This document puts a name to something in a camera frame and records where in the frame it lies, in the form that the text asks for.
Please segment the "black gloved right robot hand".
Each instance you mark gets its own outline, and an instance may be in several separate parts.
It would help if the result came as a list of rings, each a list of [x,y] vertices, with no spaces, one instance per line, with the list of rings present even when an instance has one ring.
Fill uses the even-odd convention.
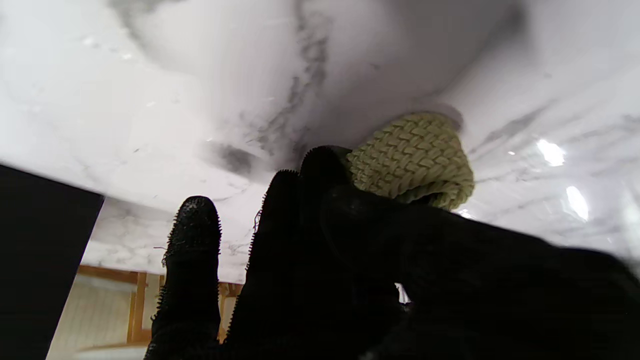
[[[274,174],[218,342],[217,208],[183,201],[146,360],[637,360],[639,279],[422,200],[357,189],[338,153]]]

